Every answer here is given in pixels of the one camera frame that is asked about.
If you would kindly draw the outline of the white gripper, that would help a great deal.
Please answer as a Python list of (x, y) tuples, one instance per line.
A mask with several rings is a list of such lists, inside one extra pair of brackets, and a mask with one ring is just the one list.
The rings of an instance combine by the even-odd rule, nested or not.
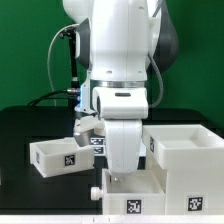
[(138, 167), (142, 137), (141, 120), (105, 120), (106, 158), (115, 183)]

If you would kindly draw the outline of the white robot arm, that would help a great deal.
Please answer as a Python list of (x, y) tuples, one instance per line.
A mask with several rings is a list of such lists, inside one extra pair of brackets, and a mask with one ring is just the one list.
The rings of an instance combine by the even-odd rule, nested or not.
[(77, 23), (76, 58), (89, 72), (91, 113), (75, 120), (74, 135), (95, 129), (106, 138), (110, 174), (136, 172), (142, 120), (148, 117), (147, 69), (167, 69), (178, 39), (166, 0), (62, 0)]

